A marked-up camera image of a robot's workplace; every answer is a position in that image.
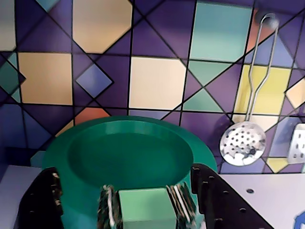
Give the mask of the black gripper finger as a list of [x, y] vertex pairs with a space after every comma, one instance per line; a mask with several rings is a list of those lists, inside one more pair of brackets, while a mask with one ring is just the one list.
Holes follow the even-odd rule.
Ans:
[[42, 170], [31, 183], [19, 203], [15, 229], [62, 229], [63, 195], [55, 167]]
[[271, 229], [224, 179], [204, 164], [193, 164], [191, 189], [207, 229]]

